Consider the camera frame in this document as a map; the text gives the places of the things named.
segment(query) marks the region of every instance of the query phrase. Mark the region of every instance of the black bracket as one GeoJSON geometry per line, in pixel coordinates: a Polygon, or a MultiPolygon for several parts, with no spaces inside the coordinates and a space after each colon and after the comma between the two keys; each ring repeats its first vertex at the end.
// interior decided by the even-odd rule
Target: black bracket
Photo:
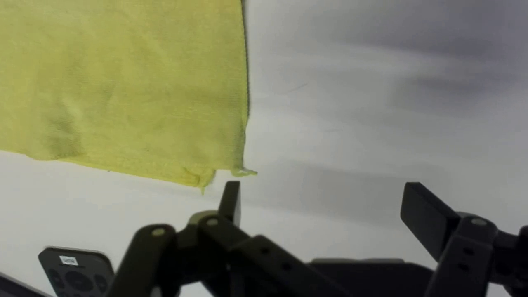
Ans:
{"type": "Polygon", "coordinates": [[[488,282],[528,297],[528,228],[506,234],[450,209],[421,183],[407,183],[401,218],[437,259],[430,271],[399,259],[302,262],[264,236],[237,228],[239,183],[229,181],[216,211],[196,213],[183,231],[140,229],[109,297],[178,295],[201,282],[218,297],[485,297],[488,282]]]}

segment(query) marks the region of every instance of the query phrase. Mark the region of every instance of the white surface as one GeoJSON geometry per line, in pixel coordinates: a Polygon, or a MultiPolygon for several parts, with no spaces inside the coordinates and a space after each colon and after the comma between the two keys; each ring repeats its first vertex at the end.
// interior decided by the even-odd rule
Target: white surface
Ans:
{"type": "MultiPolygon", "coordinates": [[[[409,180],[510,231],[528,223],[526,28],[520,0],[247,0],[246,229],[303,259],[430,264],[397,219],[409,180]]],[[[227,178],[201,195],[1,153],[0,271],[51,292],[49,244],[117,266],[138,226],[181,229],[227,178]]]]}

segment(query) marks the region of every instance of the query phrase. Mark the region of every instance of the yellow fabric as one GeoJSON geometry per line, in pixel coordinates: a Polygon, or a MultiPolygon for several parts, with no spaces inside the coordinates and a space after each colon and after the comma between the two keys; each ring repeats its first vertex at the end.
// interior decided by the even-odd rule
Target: yellow fabric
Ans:
{"type": "Polygon", "coordinates": [[[0,148],[204,186],[242,172],[241,0],[0,0],[0,148]]]}

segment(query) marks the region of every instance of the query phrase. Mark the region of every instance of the yellow cloth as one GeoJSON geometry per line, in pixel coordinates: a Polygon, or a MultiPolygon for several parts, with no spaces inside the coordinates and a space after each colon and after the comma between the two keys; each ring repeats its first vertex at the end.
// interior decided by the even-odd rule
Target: yellow cloth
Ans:
{"type": "Polygon", "coordinates": [[[0,0],[0,148],[204,186],[242,172],[241,0],[0,0]]]}

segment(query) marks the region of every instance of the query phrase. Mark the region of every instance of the white backdrop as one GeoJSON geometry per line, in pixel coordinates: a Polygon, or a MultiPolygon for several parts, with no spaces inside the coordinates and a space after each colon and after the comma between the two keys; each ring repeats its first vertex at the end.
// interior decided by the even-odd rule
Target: white backdrop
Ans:
{"type": "MultiPolygon", "coordinates": [[[[249,233],[302,259],[430,266],[397,218],[409,180],[508,231],[528,223],[528,2],[247,0],[246,16],[249,233]]],[[[0,271],[53,294],[36,259],[46,246],[117,267],[137,228],[181,229],[227,178],[201,195],[0,153],[0,271]]]]}

